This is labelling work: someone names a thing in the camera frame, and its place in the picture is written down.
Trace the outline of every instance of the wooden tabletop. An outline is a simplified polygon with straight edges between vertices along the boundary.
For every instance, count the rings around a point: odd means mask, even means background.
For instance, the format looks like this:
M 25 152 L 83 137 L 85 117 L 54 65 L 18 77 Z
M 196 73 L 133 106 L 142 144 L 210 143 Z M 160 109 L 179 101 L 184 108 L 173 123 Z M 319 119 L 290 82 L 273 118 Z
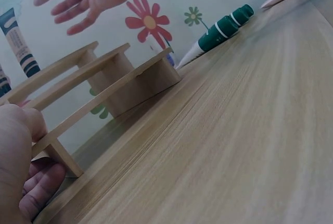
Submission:
M 258 13 L 114 122 L 36 223 L 333 223 L 332 24 L 333 0 Z

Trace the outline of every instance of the marker cap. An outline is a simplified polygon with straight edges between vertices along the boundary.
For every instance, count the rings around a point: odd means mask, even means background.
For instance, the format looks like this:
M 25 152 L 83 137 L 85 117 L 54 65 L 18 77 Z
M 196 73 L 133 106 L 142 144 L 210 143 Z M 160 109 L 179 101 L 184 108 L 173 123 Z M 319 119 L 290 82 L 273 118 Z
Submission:
M 248 4 L 245 4 L 243 7 L 241 7 L 241 9 L 243 10 L 243 12 L 248 16 L 248 17 L 253 17 L 254 15 L 254 10 L 252 9 L 252 7 Z
M 230 17 L 239 27 L 242 27 L 250 19 L 249 16 L 245 14 L 245 12 L 241 8 L 238 8 L 234 12 L 232 12 L 230 14 Z

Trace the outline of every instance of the wooden support block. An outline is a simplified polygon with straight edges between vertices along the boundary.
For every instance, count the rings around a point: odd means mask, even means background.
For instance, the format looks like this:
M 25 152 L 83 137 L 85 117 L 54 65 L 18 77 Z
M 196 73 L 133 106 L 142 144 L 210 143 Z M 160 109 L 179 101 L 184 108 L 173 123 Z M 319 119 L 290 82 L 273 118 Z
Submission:
M 58 139 L 54 139 L 52 144 L 46 147 L 45 152 L 56 162 L 65 165 L 70 177 L 73 176 L 78 178 L 83 174 L 82 169 L 78 166 L 70 154 L 68 154 Z
M 171 51 L 170 48 L 165 49 L 163 52 L 142 64 L 140 67 L 136 68 L 132 72 L 124 75 L 121 79 L 119 79 L 114 84 L 107 87 L 104 91 L 99 93 L 94 99 L 90 100 L 87 104 L 82 106 L 79 110 L 77 110 L 73 115 L 68 117 L 65 121 L 59 124 L 54 130 L 52 130 L 49 134 L 43 137 L 38 143 L 36 143 L 32 147 L 32 158 L 37 156 L 41 151 L 46 149 L 49 145 L 53 144 L 53 142 L 58 142 L 57 138 L 62 135 L 65 131 L 71 128 L 76 122 L 78 122 L 82 117 L 88 114 L 93 108 L 97 107 L 101 103 L 103 103 L 107 98 L 114 95 L 120 88 L 126 86 L 131 83 L 131 81 L 135 80 L 137 77 L 140 80 L 136 81 L 135 84 L 143 84 L 146 82 L 146 79 L 157 79 L 157 82 L 153 80 L 150 82 L 150 86 L 148 88 L 151 89 L 151 93 L 148 96 L 152 95 L 152 91 L 162 91 L 163 87 L 158 86 L 158 84 L 162 84 L 163 86 L 171 86 L 180 80 L 178 79 L 177 72 L 171 67 L 164 67 L 168 62 L 164 57 Z
M 110 96 L 108 99 L 112 102 L 110 112 L 113 117 L 118 117 L 136 105 L 175 85 L 180 80 L 181 77 L 177 71 L 170 65 L 167 58 L 163 57 L 140 76 Z

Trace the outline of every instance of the wooden plank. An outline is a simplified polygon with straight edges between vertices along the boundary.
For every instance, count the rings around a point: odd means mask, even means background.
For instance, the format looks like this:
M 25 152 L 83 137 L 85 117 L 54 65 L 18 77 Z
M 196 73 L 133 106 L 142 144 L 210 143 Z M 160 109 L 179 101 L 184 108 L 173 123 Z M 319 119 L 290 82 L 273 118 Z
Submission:
M 43 85 L 47 84 L 52 79 L 56 78 L 60 74 L 66 72 L 70 68 L 74 67 L 79 61 L 82 54 L 88 49 L 94 50 L 98 46 L 98 42 L 93 42 L 72 54 L 60 59 L 45 69 L 25 80 L 15 89 L 0 98 L 0 105 L 10 102 L 13 104 L 20 103 L 24 98 L 27 98 L 31 93 L 38 90 Z
M 65 131 L 67 131 L 71 126 L 73 126 L 76 122 L 78 122 L 82 117 L 88 114 L 93 108 L 97 107 L 99 104 L 103 103 L 110 95 L 115 93 L 119 88 L 126 85 L 131 80 L 135 79 L 137 76 L 141 75 L 148 68 L 152 67 L 156 63 L 158 63 L 163 57 L 165 57 L 168 53 L 170 53 L 171 48 L 165 49 L 163 52 L 153 57 L 151 60 L 142 64 L 132 72 L 126 74 L 117 82 L 109 86 L 107 89 L 98 94 L 94 99 L 90 100 L 87 104 L 82 106 L 79 110 L 77 110 L 73 115 L 68 117 L 65 121 L 59 124 L 54 130 L 52 130 L 49 134 L 43 137 L 38 143 L 36 143 L 32 147 L 32 158 L 38 155 L 41 151 L 43 151 L 47 146 L 49 146 L 53 140 L 62 135 Z
M 127 45 L 123 45 L 114 51 L 94 59 L 94 61 L 82 66 L 76 72 L 70 74 L 68 77 L 65 77 L 50 89 L 45 91 L 43 94 L 30 101 L 25 105 L 25 108 L 35 108 L 39 111 L 42 111 L 48 105 L 65 95 L 71 89 L 87 80 L 89 77 L 92 77 L 97 72 L 101 71 L 113 58 L 116 57 L 118 52 L 122 52 L 127 48 Z

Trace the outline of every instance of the white wall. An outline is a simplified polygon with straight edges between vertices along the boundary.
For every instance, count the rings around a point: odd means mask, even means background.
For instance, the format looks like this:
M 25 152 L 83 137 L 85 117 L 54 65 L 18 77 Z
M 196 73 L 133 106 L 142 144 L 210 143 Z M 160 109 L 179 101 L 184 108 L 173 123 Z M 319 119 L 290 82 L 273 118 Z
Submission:
M 83 33 L 75 36 L 66 36 L 66 29 L 82 19 L 84 15 L 68 23 L 55 25 L 50 15 L 50 10 L 60 1 L 62 0 L 52 0 L 38 8 L 33 6 L 33 0 L 23 0 L 21 3 L 19 26 L 41 68 L 45 68 L 56 60 L 93 41 L 99 42 L 99 47 L 96 50 L 98 56 L 125 42 L 129 42 L 131 48 L 128 50 L 127 56 L 134 66 L 142 64 L 153 56 L 149 46 L 138 41 L 137 34 L 140 30 L 131 30 L 126 26 L 125 18 L 136 17 L 136 15 L 125 4 L 103 13 L 94 26 Z M 148 0 L 150 6 L 153 3 L 160 4 L 159 16 L 166 15 L 170 20 L 169 25 L 162 27 L 173 36 L 171 46 L 175 51 L 176 63 L 186 53 L 192 43 L 206 31 L 201 24 L 189 27 L 184 23 L 186 19 L 184 13 L 188 12 L 190 6 L 197 6 L 203 14 L 203 21 L 208 26 L 211 26 L 215 21 L 245 3 L 257 9 L 264 1 Z M 12 87 L 17 86 L 26 79 L 2 33 L 0 34 L 0 63 L 10 77 Z M 69 113 L 74 112 L 91 98 L 89 85 L 84 83 L 44 110 L 43 113 L 49 129 L 59 124 Z M 70 153 L 73 153 L 109 120 L 110 117 L 101 120 L 98 116 L 89 114 L 67 131 L 60 140 L 65 148 Z

